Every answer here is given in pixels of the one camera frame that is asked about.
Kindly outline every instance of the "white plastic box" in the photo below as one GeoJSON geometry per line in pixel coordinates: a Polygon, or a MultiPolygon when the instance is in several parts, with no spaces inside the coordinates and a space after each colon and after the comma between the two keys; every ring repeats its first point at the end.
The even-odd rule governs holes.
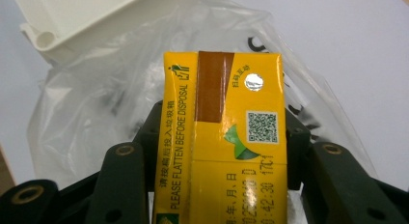
{"type": "Polygon", "coordinates": [[[15,0],[23,34],[50,64],[61,64],[135,23],[169,13],[179,0],[15,0]]]}

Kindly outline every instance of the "plastic bag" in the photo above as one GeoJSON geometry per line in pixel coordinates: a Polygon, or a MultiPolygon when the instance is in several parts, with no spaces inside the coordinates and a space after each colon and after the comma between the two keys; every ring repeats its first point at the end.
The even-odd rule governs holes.
{"type": "MultiPolygon", "coordinates": [[[[55,67],[48,74],[28,129],[37,177],[65,187],[98,171],[111,146],[131,140],[152,106],[162,99],[163,52],[249,52],[251,37],[266,51],[283,54],[287,106],[305,125],[314,127],[313,141],[345,146],[375,177],[359,138],[325,80],[299,63],[271,20],[269,13],[227,0],[180,1],[172,13],[55,67]]],[[[298,213],[294,204],[289,204],[294,206],[290,210],[298,213]]],[[[291,218],[300,220],[293,215],[291,223],[295,223],[291,218]]]]}

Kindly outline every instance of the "yellow juice box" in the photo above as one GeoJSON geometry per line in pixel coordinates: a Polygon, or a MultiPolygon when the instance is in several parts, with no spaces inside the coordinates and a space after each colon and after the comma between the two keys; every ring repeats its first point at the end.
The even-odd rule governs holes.
{"type": "Polygon", "coordinates": [[[167,53],[165,69],[154,223],[286,223],[281,55],[167,53]],[[183,72],[190,73],[184,80],[190,83],[184,118],[176,115],[177,105],[184,104],[178,97],[183,72]],[[175,105],[171,114],[169,101],[175,105]],[[183,120],[182,134],[177,134],[178,120],[183,120]],[[161,152],[167,149],[167,131],[171,163],[169,186],[163,188],[161,162],[166,157],[161,152]],[[177,144],[180,139],[182,148],[177,144]],[[179,174],[175,159],[180,153],[179,174]]]}
{"type": "Polygon", "coordinates": [[[198,53],[167,52],[164,56],[165,96],[159,131],[152,223],[188,223],[189,220],[197,65],[198,53]]]}

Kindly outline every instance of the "qr code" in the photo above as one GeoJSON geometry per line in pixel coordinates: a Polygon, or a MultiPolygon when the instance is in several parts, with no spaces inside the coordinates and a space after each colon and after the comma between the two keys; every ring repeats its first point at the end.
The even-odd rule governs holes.
{"type": "Polygon", "coordinates": [[[278,144],[277,113],[247,111],[247,141],[278,144]]]}

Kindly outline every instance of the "screw hole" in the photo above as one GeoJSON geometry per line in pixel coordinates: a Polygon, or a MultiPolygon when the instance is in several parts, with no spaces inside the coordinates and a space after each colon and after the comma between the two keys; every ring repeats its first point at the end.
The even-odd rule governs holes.
{"type": "Polygon", "coordinates": [[[122,216],[123,213],[120,210],[110,210],[105,214],[105,221],[113,223],[120,220],[122,216]]]}
{"type": "Polygon", "coordinates": [[[117,155],[127,155],[127,154],[131,154],[133,151],[135,151],[135,149],[132,146],[120,146],[115,150],[115,153],[117,155]]]}
{"type": "Polygon", "coordinates": [[[31,185],[22,188],[12,198],[12,203],[16,205],[22,205],[32,202],[39,198],[44,192],[44,188],[41,185],[31,185]]]}
{"type": "Polygon", "coordinates": [[[369,216],[371,216],[371,217],[373,217],[373,218],[375,218],[377,220],[385,220],[386,219],[385,213],[383,213],[383,211],[381,211],[381,210],[369,208],[367,210],[367,213],[369,214],[369,216]]]}
{"type": "Polygon", "coordinates": [[[341,154],[342,153],[342,150],[338,146],[324,145],[323,148],[328,154],[341,154]]]}
{"type": "Polygon", "coordinates": [[[297,128],[294,130],[294,132],[295,132],[295,133],[300,133],[300,132],[303,132],[303,129],[301,129],[300,127],[297,127],[297,128]]]}

